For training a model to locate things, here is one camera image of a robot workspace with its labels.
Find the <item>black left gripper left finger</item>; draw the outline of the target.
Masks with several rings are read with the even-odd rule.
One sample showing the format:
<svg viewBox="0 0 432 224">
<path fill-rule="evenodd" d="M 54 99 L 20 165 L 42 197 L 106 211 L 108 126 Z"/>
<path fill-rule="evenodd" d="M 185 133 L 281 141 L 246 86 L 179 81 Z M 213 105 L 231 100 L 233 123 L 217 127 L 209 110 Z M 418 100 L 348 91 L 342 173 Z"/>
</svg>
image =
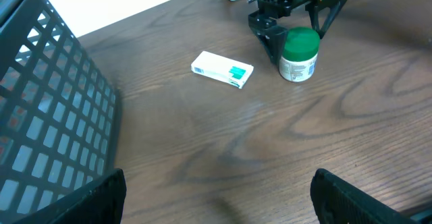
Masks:
<svg viewBox="0 0 432 224">
<path fill-rule="evenodd" d="M 120 224 L 126 192 L 123 170 L 113 169 L 16 223 Z"/>
</svg>

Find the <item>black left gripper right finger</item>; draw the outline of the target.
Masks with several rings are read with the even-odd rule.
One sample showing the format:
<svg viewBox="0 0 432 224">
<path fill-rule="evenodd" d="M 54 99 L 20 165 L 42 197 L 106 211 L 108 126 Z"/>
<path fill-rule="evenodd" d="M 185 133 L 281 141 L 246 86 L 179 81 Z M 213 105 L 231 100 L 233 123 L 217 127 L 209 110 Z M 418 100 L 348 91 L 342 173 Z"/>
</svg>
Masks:
<svg viewBox="0 0 432 224">
<path fill-rule="evenodd" d="M 320 224 L 414 223 L 326 169 L 315 172 L 310 197 Z"/>
</svg>

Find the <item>green lidded jar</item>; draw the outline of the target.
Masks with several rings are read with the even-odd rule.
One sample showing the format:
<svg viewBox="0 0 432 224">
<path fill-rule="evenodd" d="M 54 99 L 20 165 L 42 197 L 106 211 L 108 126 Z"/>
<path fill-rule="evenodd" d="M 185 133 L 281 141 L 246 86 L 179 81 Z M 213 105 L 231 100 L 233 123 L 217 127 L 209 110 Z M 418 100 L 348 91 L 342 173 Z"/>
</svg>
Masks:
<svg viewBox="0 0 432 224">
<path fill-rule="evenodd" d="M 290 29 L 279 60 L 280 75 L 294 83 L 308 80 L 315 71 L 320 41 L 312 28 Z"/>
</svg>

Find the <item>white green medicine box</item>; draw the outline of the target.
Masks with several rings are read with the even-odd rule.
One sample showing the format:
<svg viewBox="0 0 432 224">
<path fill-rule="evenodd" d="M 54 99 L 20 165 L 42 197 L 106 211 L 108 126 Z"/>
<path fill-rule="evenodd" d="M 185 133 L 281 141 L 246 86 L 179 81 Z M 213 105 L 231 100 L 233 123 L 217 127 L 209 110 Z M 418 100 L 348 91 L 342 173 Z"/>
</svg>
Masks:
<svg viewBox="0 0 432 224">
<path fill-rule="evenodd" d="M 254 67 L 227 57 L 203 51 L 192 63 L 191 71 L 242 89 Z"/>
</svg>

